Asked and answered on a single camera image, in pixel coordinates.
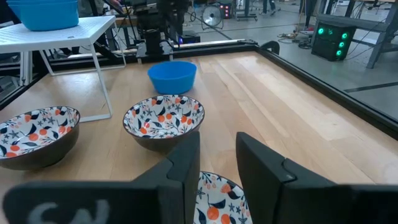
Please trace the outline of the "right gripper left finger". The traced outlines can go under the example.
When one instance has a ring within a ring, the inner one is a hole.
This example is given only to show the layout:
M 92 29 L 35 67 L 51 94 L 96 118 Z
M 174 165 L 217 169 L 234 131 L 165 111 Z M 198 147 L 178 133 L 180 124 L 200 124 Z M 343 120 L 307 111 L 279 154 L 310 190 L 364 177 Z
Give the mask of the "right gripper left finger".
M 192 224 L 200 172 L 200 133 L 130 182 L 28 182 L 8 190 L 9 224 Z

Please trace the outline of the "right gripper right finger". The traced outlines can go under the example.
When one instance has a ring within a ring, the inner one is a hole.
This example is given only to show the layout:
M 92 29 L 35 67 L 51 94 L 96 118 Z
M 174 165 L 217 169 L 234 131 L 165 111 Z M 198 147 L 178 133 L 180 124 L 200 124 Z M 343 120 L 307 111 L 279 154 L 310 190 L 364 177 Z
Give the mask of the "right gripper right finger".
M 337 184 L 238 132 L 253 224 L 398 224 L 398 185 Z

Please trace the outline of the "floral patterned ceramic bowl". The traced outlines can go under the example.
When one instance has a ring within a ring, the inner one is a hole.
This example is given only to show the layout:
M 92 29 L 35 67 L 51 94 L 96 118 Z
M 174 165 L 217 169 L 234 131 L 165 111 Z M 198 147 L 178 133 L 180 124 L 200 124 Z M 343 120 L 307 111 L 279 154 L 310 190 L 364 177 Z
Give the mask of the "floral patterned ceramic bowl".
M 231 180 L 201 171 L 193 224 L 253 224 L 243 189 Z
M 80 112 L 52 106 L 0 123 L 0 167 L 36 170 L 61 161 L 76 144 Z
M 123 127 L 142 147 L 168 152 L 178 142 L 198 131 L 205 109 L 196 99 L 185 95 L 157 95 L 129 108 Z

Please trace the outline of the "blue plastic mini bowl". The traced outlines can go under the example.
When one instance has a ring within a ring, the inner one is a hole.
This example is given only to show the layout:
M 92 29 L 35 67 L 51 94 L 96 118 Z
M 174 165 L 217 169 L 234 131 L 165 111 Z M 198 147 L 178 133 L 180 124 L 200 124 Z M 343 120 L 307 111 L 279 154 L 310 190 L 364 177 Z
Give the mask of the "blue plastic mini bowl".
M 179 95 L 193 88 L 197 66 L 186 61 L 155 64 L 147 74 L 155 90 L 164 95 Z
M 63 2 L 73 2 L 77 0 L 6 0 L 8 4 L 55 4 Z
M 77 0 L 8 3 L 23 25 L 31 31 L 50 31 L 75 27 L 79 23 Z

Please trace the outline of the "black computer green lights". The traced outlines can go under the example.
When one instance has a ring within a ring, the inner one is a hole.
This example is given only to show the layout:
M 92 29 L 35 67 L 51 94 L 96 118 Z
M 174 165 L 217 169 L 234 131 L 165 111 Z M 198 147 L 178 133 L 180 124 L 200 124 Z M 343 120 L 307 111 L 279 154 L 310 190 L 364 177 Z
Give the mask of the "black computer green lights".
M 355 32 L 355 26 L 319 22 L 313 37 L 312 54 L 328 61 L 344 60 Z

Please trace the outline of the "white perforated metal shelf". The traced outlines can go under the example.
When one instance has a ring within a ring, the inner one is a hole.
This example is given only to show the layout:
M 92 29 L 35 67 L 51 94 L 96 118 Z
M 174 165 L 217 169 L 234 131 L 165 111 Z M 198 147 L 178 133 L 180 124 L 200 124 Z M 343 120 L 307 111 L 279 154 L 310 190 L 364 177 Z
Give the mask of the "white perforated metal shelf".
M 98 74 L 109 113 L 82 117 L 81 122 L 110 119 L 113 116 L 113 109 L 104 83 L 98 56 L 95 52 L 95 43 L 108 29 L 116 26 L 115 16 L 102 16 L 84 17 L 79 19 L 77 26 L 60 30 L 35 32 L 30 31 L 24 24 L 16 24 L 0 29 L 0 54 L 19 53 L 21 55 L 20 83 L 22 84 L 20 90 L 0 100 L 0 110 L 8 106 L 32 85 L 32 63 L 30 62 L 32 52 L 38 51 L 40 53 L 47 71 L 54 77 L 56 73 L 53 72 L 44 50 L 87 45 L 90 47 L 95 64 L 94 71 Z

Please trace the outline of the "round floor fan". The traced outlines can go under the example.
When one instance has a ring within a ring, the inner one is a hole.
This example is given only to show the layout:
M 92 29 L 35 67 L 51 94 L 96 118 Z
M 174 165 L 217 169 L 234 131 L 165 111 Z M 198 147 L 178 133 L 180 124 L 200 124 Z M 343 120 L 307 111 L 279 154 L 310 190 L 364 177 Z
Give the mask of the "round floor fan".
M 204 7 L 201 14 L 201 21 L 208 27 L 217 27 L 223 21 L 222 13 L 217 6 Z

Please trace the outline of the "device with red lights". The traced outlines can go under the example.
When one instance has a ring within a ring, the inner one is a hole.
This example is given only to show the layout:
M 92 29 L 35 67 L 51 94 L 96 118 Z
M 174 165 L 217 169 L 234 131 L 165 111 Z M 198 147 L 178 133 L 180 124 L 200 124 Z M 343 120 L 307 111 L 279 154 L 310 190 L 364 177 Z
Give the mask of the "device with red lights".
M 220 3 L 219 8 L 221 10 L 223 19 L 232 18 L 233 7 L 231 3 Z

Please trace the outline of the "black aluminium table frame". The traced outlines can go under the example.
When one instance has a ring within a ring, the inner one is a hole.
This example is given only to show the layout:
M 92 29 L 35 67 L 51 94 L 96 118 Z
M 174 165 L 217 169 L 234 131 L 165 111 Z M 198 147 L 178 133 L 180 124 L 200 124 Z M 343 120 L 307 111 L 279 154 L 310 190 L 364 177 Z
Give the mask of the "black aluminium table frame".
M 353 97 L 348 95 L 348 92 L 339 90 L 324 81 L 321 81 L 319 78 L 316 78 L 314 75 L 309 74 L 301 68 L 293 65 L 292 63 L 286 61 L 282 57 L 279 56 L 279 44 L 276 41 L 266 42 L 261 46 L 257 45 L 257 42 L 253 40 L 238 40 L 237 43 L 226 43 L 226 40 L 221 41 L 222 44 L 204 44 L 204 46 L 194 46 L 194 47 L 182 47 L 176 49 L 176 52 L 173 54 L 173 58 L 188 58 L 188 57 L 197 57 L 204 55 L 218 55 L 218 54 L 228 54 L 228 53 L 238 53 L 238 52 L 256 52 L 261 57 L 264 57 L 270 60 L 274 65 L 284 69 L 289 72 L 291 75 L 295 76 L 299 80 L 306 83 L 308 86 L 316 89 L 329 99 L 338 103 L 345 109 L 349 110 L 356 116 L 360 117 L 364 121 L 373 125 L 375 128 L 381 130 L 386 133 L 390 137 L 394 138 L 398 141 L 398 119 L 395 119 L 385 113 L 377 109 L 371 108 L 371 106 L 360 102 L 359 100 L 355 100 Z M 38 66 L 33 63 L 33 72 L 38 73 L 39 77 L 34 78 L 33 84 L 38 82 L 42 77 L 44 77 L 45 73 L 48 72 L 47 68 L 44 68 L 43 59 L 39 59 L 39 52 L 33 53 L 33 61 L 38 62 Z M 17 77 L 22 72 L 20 72 L 20 68 L 22 68 L 22 63 L 4 63 L 0 64 L 0 77 L 11 76 Z M 82 58 L 66 58 L 59 59 L 51 62 L 50 65 L 52 69 L 55 71 L 68 71 L 72 70 L 80 70 L 86 68 L 92 68 L 94 66 L 93 59 L 88 59 L 88 56 L 83 56 Z M 19 90 L 17 89 L 14 93 L 11 93 L 10 96 L 6 96 L 5 100 L 0 100 L 0 109 L 3 109 L 5 106 L 9 105 L 13 100 L 15 100 L 18 96 L 20 96 L 23 92 L 29 89 L 33 84 L 27 84 L 27 87 L 22 87 Z

